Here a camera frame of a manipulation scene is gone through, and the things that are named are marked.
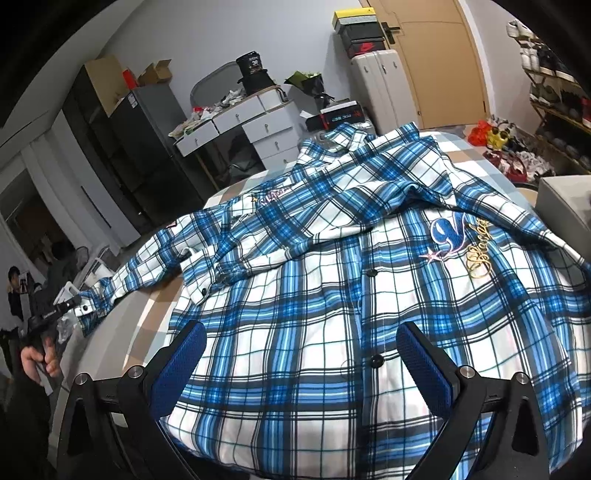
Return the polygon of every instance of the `drawer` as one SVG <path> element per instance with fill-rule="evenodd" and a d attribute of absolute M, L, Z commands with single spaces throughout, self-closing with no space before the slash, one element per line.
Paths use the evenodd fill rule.
<path fill-rule="evenodd" d="M 237 103 L 225 112 L 216 115 L 213 118 L 213 123 L 216 125 L 217 130 L 222 134 L 231 128 L 243 124 L 251 118 L 255 118 L 261 113 L 265 113 L 265 109 L 262 107 L 258 97 L 254 96 L 241 103 Z"/>
<path fill-rule="evenodd" d="M 285 107 L 273 110 L 242 125 L 248 139 L 251 142 L 256 142 L 261 138 L 293 127 L 294 122 L 289 112 L 290 105 L 293 105 L 293 103 L 288 103 Z"/>
<path fill-rule="evenodd" d="M 183 157 L 186 157 L 218 136 L 219 133 L 217 133 L 213 122 L 206 122 L 199 126 L 192 134 L 186 135 L 179 140 L 176 145 L 178 150 L 183 154 Z"/>
<path fill-rule="evenodd" d="M 270 157 L 264 158 L 262 164 L 267 170 L 281 170 L 285 167 L 285 164 L 296 161 L 297 156 L 300 154 L 300 149 L 297 147 L 290 148 L 284 152 L 271 155 Z"/>
<path fill-rule="evenodd" d="M 290 128 L 288 130 L 283 130 L 283 132 L 279 132 L 278 134 L 271 135 L 270 137 L 263 138 L 258 142 L 254 142 L 253 145 L 262 160 L 263 158 L 297 147 L 299 140 L 300 136 L 296 129 Z"/>
<path fill-rule="evenodd" d="M 261 103 L 263 108 L 268 112 L 272 108 L 280 106 L 283 102 L 283 98 L 278 89 L 273 88 L 273 90 L 269 90 L 268 92 L 264 92 L 258 97 L 261 99 Z"/>

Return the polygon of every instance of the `door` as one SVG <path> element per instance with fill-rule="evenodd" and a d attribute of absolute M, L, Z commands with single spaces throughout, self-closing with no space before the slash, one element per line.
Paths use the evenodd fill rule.
<path fill-rule="evenodd" d="M 487 117 L 472 33 L 455 0 L 369 0 L 401 57 L 423 128 Z"/>

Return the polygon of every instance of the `black cabinet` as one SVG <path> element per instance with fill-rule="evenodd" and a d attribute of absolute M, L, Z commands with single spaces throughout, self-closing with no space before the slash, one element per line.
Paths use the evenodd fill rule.
<path fill-rule="evenodd" d="M 139 233 L 198 210 L 216 193 L 168 136 L 185 120 L 168 85 L 139 87 L 107 117 L 83 67 L 63 106 L 90 165 Z"/>

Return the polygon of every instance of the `embroidered logo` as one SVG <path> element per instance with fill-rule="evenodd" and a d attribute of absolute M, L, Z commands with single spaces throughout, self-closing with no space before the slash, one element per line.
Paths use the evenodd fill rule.
<path fill-rule="evenodd" d="M 466 256 L 468 274 L 472 278 L 486 277 L 492 270 L 491 259 L 488 255 L 488 242 L 492 240 L 492 235 L 488 231 L 491 223 L 478 218 L 476 225 L 468 224 L 468 226 L 478 234 L 478 243 L 468 247 Z M 484 273 L 475 273 L 480 267 L 484 268 Z"/>
<path fill-rule="evenodd" d="M 429 248 L 425 255 L 419 255 L 428 260 L 427 265 L 435 260 L 443 262 L 462 249 L 466 242 L 465 218 L 465 213 L 453 212 L 452 221 L 448 218 L 436 218 L 431 222 L 431 238 L 438 245 L 448 245 L 449 249 L 433 252 Z"/>
<path fill-rule="evenodd" d="M 476 219 L 476 225 L 468 223 L 468 226 L 478 235 L 478 243 L 469 245 L 466 254 L 466 267 L 471 278 L 486 277 L 492 271 L 491 259 L 488 255 L 488 242 L 492 240 L 492 235 L 488 231 L 490 222 L 482 219 Z M 459 252 L 466 243 L 466 214 L 462 212 L 453 212 L 451 220 L 448 218 L 437 218 L 431 222 L 431 238 L 438 245 L 448 245 L 448 249 L 433 252 L 430 248 L 425 255 L 419 255 L 426 258 L 427 265 L 437 260 L 443 262 L 451 255 Z"/>
<path fill-rule="evenodd" d="M 284 187 L 282 189 L 277 189 L 277 190 L 272 190 L 269 193 L 267 193 L 264 198 L 261 199 L 261 206 L 265 206 L 268 205 L 269 203 L 271 203 L 273 200 L 277 200 L 281 195 L 283 195 L 285 192 L 289 192 L 289 188 Z"/>

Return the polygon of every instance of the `door handle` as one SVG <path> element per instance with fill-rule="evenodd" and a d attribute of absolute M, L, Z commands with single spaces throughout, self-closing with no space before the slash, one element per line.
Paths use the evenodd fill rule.
<path fill-rule="evenodd" d="M 390 27 L 388 22 L 382 22 L 382 28 L 384 29 L 388 43 L 390 43 L 390 45 L 394 45 L 396 42 L 394 41 L 394 35 L 392 35 L 392 32 L 399 32 L 400 27 Z"/>

